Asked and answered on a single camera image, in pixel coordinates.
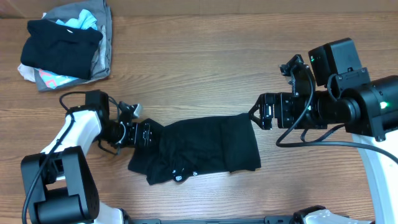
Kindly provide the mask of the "black t-shirt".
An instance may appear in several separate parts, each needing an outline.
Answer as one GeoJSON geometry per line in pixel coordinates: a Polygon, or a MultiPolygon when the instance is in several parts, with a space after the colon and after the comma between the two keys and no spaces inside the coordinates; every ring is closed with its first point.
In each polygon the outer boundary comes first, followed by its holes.
{"type": "Polygon", "coordinates": [[[154,130],[150,146],[137,146],[128,170],[144,174],[148,184],[216,172],[255,171],[261,158],[248,114],[211,116],[162,126],[144,120],[154,130]]]}

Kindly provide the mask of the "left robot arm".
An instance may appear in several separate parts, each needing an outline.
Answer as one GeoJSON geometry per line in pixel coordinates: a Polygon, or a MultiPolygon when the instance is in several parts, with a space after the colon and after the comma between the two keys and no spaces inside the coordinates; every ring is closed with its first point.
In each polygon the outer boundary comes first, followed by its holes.
{"type": "Polygon", "coordinates": [[[138,123],[140,104],[116,102],[101,90],[84,92],[85,103],[66,107],[65,124],[40,153],[21,161],[25,201],[23,223],[123,223],[133,220],[121,208],[100,201],[86,161],[93,142],[116,149],[155,144],[153,127],[138,123]]]}

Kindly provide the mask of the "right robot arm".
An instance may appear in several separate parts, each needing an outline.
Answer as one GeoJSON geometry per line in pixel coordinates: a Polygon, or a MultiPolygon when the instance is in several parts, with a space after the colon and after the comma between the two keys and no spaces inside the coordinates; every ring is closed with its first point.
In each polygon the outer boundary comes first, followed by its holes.
{"type": "Polygon", "coordinates": [[[261,129],[272,122],[289,134],[322,129],[318,139],[302,138],[297,147],[332,146],[329,137],[344,129],[356,148],[368,178],[376,223],[397,222],[397,77],[371,80],[361,64],[354,41],[336,40],[312,49],[310,63],[294,55],[280,65],[292,90],[264,93],[249,111],[261,129]]]}

